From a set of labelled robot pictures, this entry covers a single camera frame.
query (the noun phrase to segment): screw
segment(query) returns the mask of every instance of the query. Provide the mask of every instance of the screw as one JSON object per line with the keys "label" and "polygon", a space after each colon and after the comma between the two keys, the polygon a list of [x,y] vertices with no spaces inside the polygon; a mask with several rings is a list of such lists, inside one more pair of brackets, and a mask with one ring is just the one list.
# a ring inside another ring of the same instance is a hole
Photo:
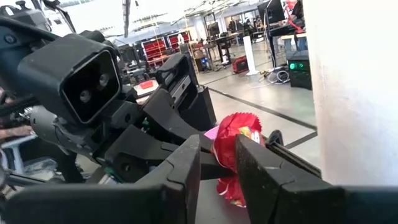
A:
{"label": "screw", "polygon": [[4,36],[4,41],[6,41],[7,44],[15,44],[17,39],[13,35],[7,34]]}

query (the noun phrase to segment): floor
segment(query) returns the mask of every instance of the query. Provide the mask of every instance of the floor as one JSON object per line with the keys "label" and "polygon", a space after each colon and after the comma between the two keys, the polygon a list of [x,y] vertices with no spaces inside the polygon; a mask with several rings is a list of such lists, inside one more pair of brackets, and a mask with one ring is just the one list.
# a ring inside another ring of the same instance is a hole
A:
{"label": "floor", "polygon": [[[265,42],[252,45],[256,69],[272,68]],[[235,57],[245,55],[244,47],[232,47]],[[278,63],[285,62],[281,53]],[[269,84],[259,80],[260,75],[246,77],[235,75],[232,68],[210,73],[200,73],[198,81],[210,89],[216,118],[220,122],[235,112],[256,114],[262,124],[263,135],[279,129],[287,148],[309,163],[320,166],[320,151],[315,121],[312,91],[292,88],[290,84]]]}

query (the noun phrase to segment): white column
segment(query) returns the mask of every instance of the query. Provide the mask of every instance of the white column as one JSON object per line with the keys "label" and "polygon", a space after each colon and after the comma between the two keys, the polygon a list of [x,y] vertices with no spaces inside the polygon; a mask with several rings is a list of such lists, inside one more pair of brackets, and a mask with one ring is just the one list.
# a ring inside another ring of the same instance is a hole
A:
{"label": "white column", "polygon": [[250,36],[243,37],[244,52],[246,53],[246,60],[248,61],[249,72],[246,75],[257,75],[259,71],[256,70],[254,64],[253,50],[251,48]]}
{"label": "white column", "polygon": [[303,5],[323,178],[398,185],[398,1]]}

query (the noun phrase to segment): wire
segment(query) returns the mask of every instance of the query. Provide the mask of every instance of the wire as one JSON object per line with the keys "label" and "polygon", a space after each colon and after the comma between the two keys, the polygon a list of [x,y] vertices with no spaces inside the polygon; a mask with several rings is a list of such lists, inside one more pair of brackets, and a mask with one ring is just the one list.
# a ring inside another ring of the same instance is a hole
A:
{"label": "wire", "polygon": [[30,25],[27,25],[27,24],[24,24],[19,21],[15,21],[15,20],[12,20],[12,19],[6,18],[6,17],[0,17],[0,26],[8,27],[12,30],[24,33],[33,38],[36,37],[36,38],[45,39],[45,40],[49,40],[49,41],[55,41],[56,39],[59,38],[59,36],[57,36],[51,32],[47,32],[45,30],[36,28],[34,26],[30,26]]}

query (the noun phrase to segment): red chip bag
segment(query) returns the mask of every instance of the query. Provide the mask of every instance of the red chip bag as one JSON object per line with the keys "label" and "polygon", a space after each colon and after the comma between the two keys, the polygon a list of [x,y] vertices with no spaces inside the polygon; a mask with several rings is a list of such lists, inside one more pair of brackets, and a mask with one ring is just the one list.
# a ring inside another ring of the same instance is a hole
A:
{"label": "red chip bag", "polygon": [[[236,172],[235,164],[235,138],[237,134],[244,134],[247,137],[264,145],[261,137],[261,125],[259,118],[251,113],[235,113],[225,117],[218,129],[211,152],[217,158],[221,166],[227,167]],[[245,207],[238,176],[218,179],[217,192],[229,202]]]}

